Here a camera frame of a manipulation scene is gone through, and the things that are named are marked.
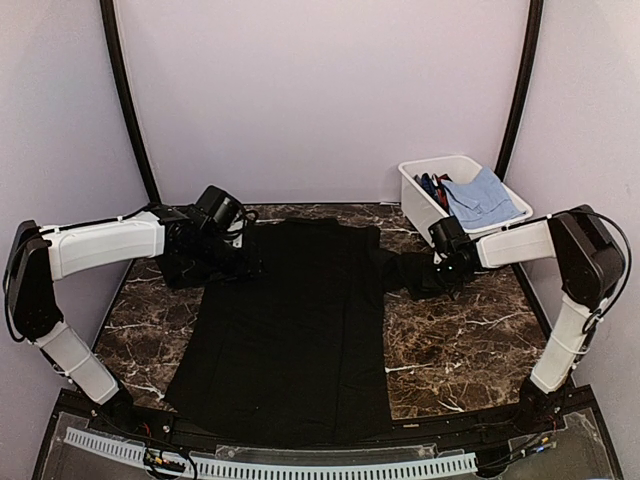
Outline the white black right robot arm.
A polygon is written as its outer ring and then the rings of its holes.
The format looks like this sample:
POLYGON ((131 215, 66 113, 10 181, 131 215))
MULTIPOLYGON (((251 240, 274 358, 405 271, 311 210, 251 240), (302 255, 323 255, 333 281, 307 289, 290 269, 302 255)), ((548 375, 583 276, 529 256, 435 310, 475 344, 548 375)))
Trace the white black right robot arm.
POLYGON ((457 289, 481 270, 541 259, 556 261, 562 304, 531 383, 541 392, 558 390, 588 353, 597 326, 627 286, 632 250, 627 236, 610 218, 588 205, 549 214, 471 238, 454 217, 428 228, 436 258, 435 273, 457 289))

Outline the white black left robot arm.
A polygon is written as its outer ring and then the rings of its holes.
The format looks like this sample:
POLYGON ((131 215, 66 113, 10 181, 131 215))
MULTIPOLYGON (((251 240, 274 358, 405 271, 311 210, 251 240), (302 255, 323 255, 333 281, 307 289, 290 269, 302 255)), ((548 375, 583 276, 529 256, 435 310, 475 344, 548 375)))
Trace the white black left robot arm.
POLYGON ((17 229, 4 273, 5 318, 15 342, 27 342, 94 404, 120 436, 141 427, 123 382, 65 319, 58 295, 73 277, 138 259, 157 261, 172 289, 244 280, 261 272, 250 245, 258 213, 223 205, 151 203, 127 215, 71 225, 17 229))

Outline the black long sleeve shirt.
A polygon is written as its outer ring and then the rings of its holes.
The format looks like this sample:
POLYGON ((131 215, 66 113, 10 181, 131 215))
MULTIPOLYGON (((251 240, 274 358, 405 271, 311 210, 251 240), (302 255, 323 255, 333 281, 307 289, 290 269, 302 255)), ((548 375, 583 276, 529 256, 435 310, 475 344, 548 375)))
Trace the black long sleeve shirt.
POLYGON ((442 295, 432 258, 333 218, 261 225, 255 240, 264 274, 205 289, 166 401, 209 432, 267 447, 390 431, 384 296, 442 295))

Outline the white plastic bin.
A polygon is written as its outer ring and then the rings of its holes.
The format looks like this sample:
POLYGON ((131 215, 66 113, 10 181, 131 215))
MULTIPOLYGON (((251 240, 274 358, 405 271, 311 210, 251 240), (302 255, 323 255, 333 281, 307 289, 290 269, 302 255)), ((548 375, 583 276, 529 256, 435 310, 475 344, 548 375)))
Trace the white plastic bin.
POLYGON ((472 238, 524 221, 532 207, 491 171, 462 155, 407 161, 401 175, 401 209, 426 239, 429 227, 452 216, 472 238))

